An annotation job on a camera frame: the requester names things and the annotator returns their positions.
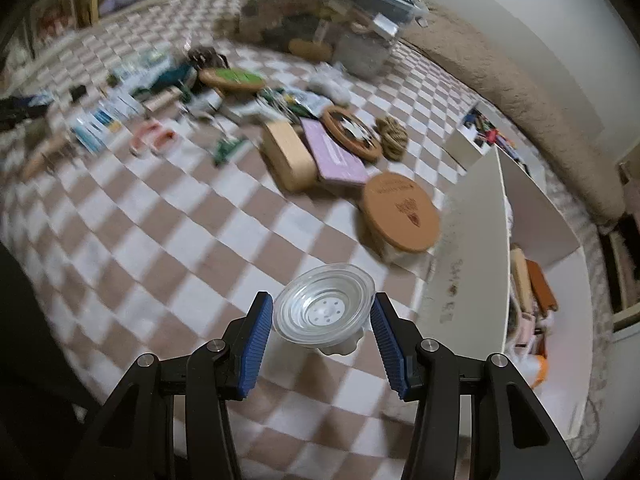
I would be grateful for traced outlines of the clear plastic bin of clutter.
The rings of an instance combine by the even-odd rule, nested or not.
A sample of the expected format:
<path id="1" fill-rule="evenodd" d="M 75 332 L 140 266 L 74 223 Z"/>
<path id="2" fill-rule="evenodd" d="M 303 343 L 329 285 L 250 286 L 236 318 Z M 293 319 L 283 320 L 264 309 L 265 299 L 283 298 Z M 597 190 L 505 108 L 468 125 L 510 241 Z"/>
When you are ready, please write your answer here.
<path id="1" fill-rule="evenodd" d="M 421 0 L 242 0 L 238 35 L 371 79 L 405 29 L 424 26 L 427 13 Z"/>

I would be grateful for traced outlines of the large white storage box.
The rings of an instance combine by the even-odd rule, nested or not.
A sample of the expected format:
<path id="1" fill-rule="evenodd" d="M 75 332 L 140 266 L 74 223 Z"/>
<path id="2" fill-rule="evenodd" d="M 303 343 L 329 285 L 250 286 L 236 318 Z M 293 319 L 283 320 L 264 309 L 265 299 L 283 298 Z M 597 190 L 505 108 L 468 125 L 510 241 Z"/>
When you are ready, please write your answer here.
<path id="1" fill-rule="evenodd" d="M 459 356 L 510 356 L 563 438 L 577 437 L 592 367 L 585 254 L 558 208 L 498 148 L 446 197 L 416 324 Z"/>

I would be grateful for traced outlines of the round cork lid jar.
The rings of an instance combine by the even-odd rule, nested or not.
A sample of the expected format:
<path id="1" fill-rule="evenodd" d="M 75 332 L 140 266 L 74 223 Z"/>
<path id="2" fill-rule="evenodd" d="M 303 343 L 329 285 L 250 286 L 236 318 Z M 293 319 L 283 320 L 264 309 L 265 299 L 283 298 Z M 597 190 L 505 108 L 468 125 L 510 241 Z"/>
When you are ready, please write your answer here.
<path id="1" fill-rule="evenodd" d="M 383 261 L 424 254 L 439 239 L 440 219 L 431 197 L 402 174 L 381 172 L 361 193 L 360 210 Z"/>

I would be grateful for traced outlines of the beige duvet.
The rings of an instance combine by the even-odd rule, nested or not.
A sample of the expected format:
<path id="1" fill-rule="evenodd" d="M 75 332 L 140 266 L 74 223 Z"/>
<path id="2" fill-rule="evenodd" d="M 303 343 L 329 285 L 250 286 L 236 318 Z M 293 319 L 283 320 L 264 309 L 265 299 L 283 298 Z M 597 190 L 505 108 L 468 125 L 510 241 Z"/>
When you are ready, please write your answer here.
<path id="1" fill-rule="evenodd" d="M 433 6 L 426 21 L 426 26 L 409 25 L 402 39 L 517 125 L 555 174 L 582 199 L 594 222 L 612 226 L 620 220 L 626 205 L 614 165 L 546 90 L 454 12 Z"/>

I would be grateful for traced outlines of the purple flat box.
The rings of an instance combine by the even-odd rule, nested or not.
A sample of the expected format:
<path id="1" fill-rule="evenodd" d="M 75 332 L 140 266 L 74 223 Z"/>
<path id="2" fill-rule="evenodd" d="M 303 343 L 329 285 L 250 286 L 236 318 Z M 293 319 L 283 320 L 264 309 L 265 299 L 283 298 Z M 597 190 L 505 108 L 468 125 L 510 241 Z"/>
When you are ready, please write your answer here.
<path id="1" fill-rule="evenodd" d="M 322 182 L 354 188 L 366 184 L 369 175 L 362 160 L 337 144 L 321 122 L 302 118 L 300 125 Z"/>

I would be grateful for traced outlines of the oval wooden box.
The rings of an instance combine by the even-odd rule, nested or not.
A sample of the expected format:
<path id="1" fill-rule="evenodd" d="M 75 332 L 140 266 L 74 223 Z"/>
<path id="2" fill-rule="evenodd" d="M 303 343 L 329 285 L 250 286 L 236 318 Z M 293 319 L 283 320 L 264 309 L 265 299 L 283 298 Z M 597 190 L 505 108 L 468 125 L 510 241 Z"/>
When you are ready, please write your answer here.
<path id="1" fill-rule="evenodd" d="M 316 183 L 316 162 L 288 122 L 267 122 L 264 125 L 262 151 L 280 185 L 288 192 L 302 192 Z"/>

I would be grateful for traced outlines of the small white tray of pens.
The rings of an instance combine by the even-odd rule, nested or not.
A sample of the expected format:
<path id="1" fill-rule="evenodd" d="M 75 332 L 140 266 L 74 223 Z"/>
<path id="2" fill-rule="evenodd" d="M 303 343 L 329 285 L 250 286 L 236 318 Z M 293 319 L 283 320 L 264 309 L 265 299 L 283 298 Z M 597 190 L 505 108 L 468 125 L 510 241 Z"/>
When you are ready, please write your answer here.
<path id="1" fill-rule="evenodd" d="M 547 191 L 544 167 L 532 149 L 518 137 L 516 129 L 484 101 L 474 103 L 458 121 L 444 144 L 444 150 L 468 170 L 491 148 L 500 148 L 538 188 Z"/>

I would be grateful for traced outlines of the blue white medicine packet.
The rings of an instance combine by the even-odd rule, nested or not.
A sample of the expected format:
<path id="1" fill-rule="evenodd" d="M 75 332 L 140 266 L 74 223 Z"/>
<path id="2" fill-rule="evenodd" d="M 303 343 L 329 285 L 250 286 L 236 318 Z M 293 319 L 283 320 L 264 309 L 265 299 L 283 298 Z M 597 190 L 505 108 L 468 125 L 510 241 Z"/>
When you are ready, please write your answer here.
<path id="1" fill-rule="evenodd" d="M 141 115 L 141 103 L 127 92 L 112 91 L 70 121 L 70 132 L 89 153 L 98 154 L 130 119 Z"/>

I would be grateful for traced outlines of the green topped cork coaster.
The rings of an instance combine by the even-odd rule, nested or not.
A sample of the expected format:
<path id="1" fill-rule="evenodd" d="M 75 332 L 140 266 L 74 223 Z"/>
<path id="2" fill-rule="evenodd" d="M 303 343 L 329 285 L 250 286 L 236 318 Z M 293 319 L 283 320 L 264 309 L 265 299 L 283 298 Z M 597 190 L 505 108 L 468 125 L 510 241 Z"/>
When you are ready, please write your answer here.
<path id="1" fill-rule="evenodd" d="M 198 79 L 224 92 L 255 93 L 266 86 L 262 76 L 238 68 L 206 68 L 198 72 Z"/>

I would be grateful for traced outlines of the white crumpled cloth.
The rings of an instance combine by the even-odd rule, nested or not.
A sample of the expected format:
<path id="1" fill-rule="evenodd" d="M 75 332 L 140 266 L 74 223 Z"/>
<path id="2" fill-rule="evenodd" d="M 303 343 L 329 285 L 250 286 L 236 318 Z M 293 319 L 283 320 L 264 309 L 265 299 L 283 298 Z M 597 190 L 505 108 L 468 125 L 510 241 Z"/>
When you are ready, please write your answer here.
<path id="1" fill-rule="evenodd" d="M 352 102 L 347 80 L 345 79 L 345 72 L 341 64 L 319 64 L 307 82 L 307 89 L 317 93 L 319 96 L 325 96 L 340 107 L 350 107 Z"/>

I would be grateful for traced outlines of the orange handled white scissors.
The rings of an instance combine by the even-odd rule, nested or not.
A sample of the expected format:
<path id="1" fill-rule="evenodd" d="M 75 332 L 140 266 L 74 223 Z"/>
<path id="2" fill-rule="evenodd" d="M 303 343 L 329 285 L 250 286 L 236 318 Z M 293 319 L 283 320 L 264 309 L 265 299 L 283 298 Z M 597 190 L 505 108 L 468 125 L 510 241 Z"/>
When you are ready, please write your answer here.
<path id="1" fill-rule="evenodd" d="M 147 120 L 138 125 L 129 142 L 129 151 L 136 157 L 146 153 L 165 156 L 180 142 L 180 136 L 174 129 L 168 128 L 157 120 Z"/>

